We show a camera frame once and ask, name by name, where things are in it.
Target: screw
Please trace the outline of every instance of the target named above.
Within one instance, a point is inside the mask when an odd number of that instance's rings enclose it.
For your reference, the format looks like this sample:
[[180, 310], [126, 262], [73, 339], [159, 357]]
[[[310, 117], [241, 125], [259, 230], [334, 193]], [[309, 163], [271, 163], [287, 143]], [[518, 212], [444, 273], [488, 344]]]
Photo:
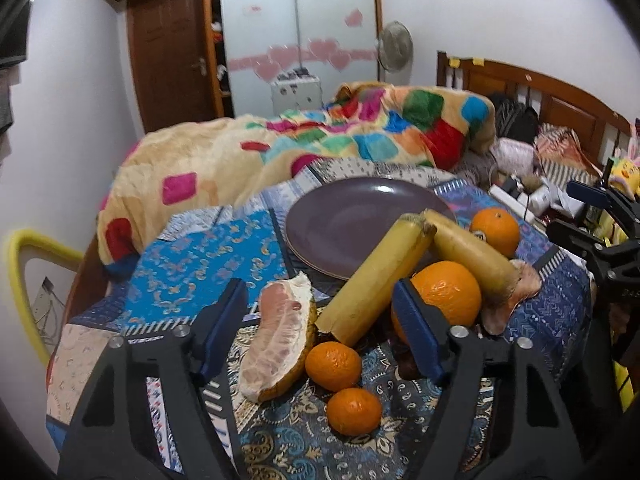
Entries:
[[120, 348], [124, 345], [124, 338], [121, 335], [115, 335], [109, 339], [109, 348]]
[[533, 348], [533, 341], [528, 337], [519, 337], [516, 343], [520, 348], [523, 348], [525, 350], [529, 350]]
[[191, 327], [189, 325], [178, 325], [172, 332], [176, 337], [187, 337], [191, 332]]
[[449, 331], [453, 337], [457, 337], [458, 339], [465, 338], [469, 335], [469, 330], [462, 325], [454, 325], [449, 329]]

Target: plate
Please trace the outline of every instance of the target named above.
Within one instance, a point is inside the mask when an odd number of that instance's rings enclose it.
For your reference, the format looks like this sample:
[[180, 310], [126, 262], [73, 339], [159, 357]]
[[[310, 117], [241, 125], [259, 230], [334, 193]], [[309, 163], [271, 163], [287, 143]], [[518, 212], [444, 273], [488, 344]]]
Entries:
[[[425, 187], [380, 177], [337, 180], [304, 195], [289, 210], [287, 245], [308, 266], [348, 280], [402, 213], [429, 208], [455, 221]], [[419, 268], [433, 261], [428, 252]]]

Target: sliding wardrobe door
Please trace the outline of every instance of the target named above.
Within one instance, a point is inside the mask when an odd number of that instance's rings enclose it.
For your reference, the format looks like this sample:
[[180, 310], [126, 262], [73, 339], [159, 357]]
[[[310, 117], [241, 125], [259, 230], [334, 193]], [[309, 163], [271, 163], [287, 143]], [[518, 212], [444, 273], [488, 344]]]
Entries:
[[270, 83], [298, 65], [295, 0], [222, 0], [236, 117], [273, 115]]
[[298, 13], [303, 65], [325, 103], [341, 83], [378, 79], [375, 0], [298, 0]]

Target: headboard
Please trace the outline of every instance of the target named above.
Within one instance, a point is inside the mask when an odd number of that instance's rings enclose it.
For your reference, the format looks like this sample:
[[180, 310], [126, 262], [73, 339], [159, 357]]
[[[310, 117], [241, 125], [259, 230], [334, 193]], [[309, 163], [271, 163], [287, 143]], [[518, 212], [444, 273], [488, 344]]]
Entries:
[[513, 99], [524, 95], [527, 105], [533, 94], [539, 99], [540, 122], [572, 128], [587, 158], [596, 166], [605, 129], [612, 132], [614, 148], [621, 135], [629, 136], [629, 122], [593, 95], [551, 76], [527, 68], [478, 58], [459, 59], [438, 53], [438, 86], [452, 87], [482, 95], [502, 92]]

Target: brown door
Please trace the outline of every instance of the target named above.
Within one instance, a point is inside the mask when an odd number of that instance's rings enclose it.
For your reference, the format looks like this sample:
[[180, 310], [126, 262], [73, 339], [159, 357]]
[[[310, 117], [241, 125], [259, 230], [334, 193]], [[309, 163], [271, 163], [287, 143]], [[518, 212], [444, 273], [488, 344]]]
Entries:
[[146, 132], [215, 118], [202, 0], [129, 3], [131, 67]]

